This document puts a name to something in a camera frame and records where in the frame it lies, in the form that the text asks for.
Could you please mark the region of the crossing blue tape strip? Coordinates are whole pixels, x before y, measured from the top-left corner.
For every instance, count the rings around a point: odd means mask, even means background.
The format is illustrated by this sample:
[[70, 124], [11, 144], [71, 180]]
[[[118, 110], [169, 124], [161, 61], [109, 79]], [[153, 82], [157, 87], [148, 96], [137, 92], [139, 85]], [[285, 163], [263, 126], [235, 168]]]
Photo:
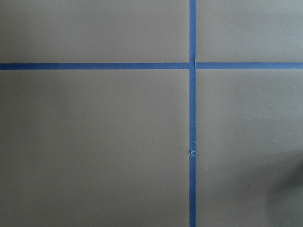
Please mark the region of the crossing blue tape strip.
[[1, 70], [302, 69], [301, 62], [2, 63]]

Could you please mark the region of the long blue tape strip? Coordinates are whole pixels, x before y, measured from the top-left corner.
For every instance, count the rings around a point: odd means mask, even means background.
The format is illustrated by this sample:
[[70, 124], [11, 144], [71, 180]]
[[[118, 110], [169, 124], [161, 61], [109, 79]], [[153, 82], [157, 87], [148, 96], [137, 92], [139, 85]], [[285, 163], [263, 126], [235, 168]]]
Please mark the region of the long blue tape strip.
[[189, 1], [189, 226], [196, 226], [196, 1]]

